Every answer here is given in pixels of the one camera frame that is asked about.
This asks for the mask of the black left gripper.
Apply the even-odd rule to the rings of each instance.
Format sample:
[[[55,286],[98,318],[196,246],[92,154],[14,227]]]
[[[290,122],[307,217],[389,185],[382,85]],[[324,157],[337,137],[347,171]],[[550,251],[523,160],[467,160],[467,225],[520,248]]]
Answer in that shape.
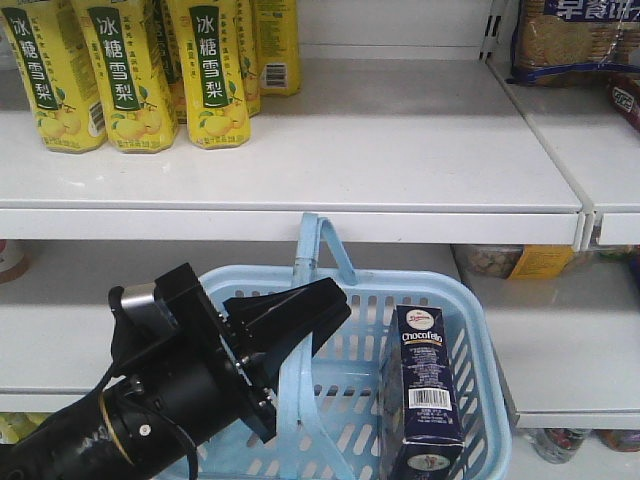
[[[145,339],[114,329],[107,411],[135,442],[141,427],[153,441],[167,436],[201,444],[240,420],[263,441],[276,434],[269,398],[277,381],[272,360],[285,359],[308,335],[319,349],[349,318],[344,291],[331,278],[263,296],[230,298],[227,318],[215,308],[191,265],[151,283],[175,330]]]

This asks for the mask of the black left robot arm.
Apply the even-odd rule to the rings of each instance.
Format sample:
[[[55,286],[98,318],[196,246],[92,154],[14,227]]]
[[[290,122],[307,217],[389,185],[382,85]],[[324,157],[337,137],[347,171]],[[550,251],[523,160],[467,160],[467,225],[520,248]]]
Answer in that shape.
[[[276,434],[272,393],[289,354],[321,348],[350,316],[330,278],[217,310],[189,264],[108,295],[112,362],[98,384],[1,449],[5,479],[149,479],[235,421]]]

